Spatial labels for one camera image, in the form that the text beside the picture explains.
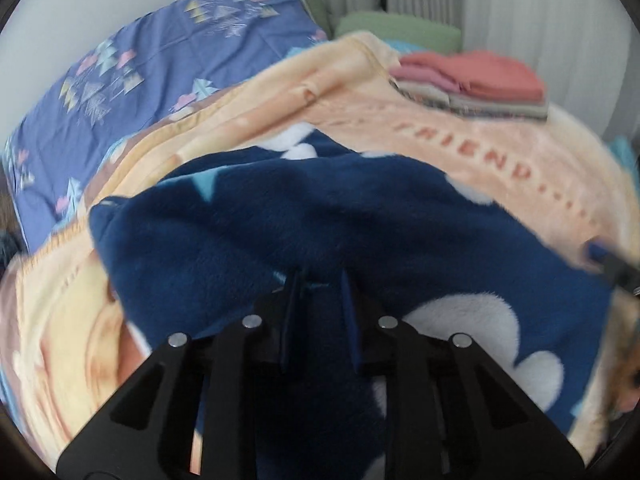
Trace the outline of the dark teal knit blanket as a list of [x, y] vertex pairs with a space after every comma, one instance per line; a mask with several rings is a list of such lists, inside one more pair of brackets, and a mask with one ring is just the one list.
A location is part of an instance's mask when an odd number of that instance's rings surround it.
[[0, 232], [0, 271], [6, 272], [12, 259], [25, 251], [22, 238], [10, 231], [2, 230]]

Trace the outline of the blue tree-print sheet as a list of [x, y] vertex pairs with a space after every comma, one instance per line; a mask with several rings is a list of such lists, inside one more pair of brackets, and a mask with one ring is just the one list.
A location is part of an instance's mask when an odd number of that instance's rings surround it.
[[304, 0], [177, 0], [103, 40], [4, 144], [26, 248], [76, 217], [90, 180], [136, 133], [323, 41]]

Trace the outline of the stack of folded clothes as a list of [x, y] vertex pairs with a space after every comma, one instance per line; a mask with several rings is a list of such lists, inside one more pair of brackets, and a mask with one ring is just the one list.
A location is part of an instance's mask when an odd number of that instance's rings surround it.
[[548, 118], [544, 82], [526, 64], [490, 51], [412, 52], [390, 69], [390, 79], [406, 98], [458, 116]]

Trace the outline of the navy star fleece baby jacket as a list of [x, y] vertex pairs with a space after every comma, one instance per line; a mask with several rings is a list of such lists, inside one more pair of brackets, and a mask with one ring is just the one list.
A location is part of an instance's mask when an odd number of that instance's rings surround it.
[[192, 160], [89, 226], [127, 321], [149, 347], [239, 321], [294, 270], [310, 305], [292, 377], [256, 393], [263, 479], [376, 479], [382, 382], [348, 355], [341, 292], [420, 333], [473, 337], [563, 432], [584, 396], [611, 289], [489, 198], [399, 155], [360, 154], [308, 125]]

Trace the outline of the peach bear fleece blanket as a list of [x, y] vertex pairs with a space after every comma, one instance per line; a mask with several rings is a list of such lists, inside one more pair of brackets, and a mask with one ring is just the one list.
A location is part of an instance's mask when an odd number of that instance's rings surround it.
[[639, 255], [639, 201], [600, 139], [564, 110], [542, 125], [460, 118], [405, 99], [388, 81], [398, 55], [368, 32], [320, 44], [172, 114], [110, 156], [81, 213], [1, 284], [1, 363], [25, 440], [52, 470], [118, 381], [142, 360], [125, 349], [119, 302], [93, 249], [87, 210], [144, 191], [208, 153], [287, 150], [313, 125], [358, 152], [406, 155], [493, 198], [567, 261], [601, 234]]

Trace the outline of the green pillow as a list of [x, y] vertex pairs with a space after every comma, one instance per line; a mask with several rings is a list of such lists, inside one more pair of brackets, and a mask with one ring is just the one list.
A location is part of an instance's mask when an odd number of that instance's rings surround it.
[[462, 31], [457, 27], [412, 15], [380, 11], [358, 11], [344, 15], [335, 24], [322, 0], [303, 0], [312, 19], [332, 39], [352, 32], [370, 32], [402, 53], [432, 50], [453, 54], [462, 49]]

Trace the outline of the grey pleated curtain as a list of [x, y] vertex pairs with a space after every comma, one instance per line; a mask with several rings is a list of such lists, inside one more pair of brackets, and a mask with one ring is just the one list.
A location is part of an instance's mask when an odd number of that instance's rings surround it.
[[603, 139], [639, 137], [639, 25], [623, 0], [328, 0], [334, 18], [385, 10], [457, 27], [465, 50], [531, 67], [549, 99]]

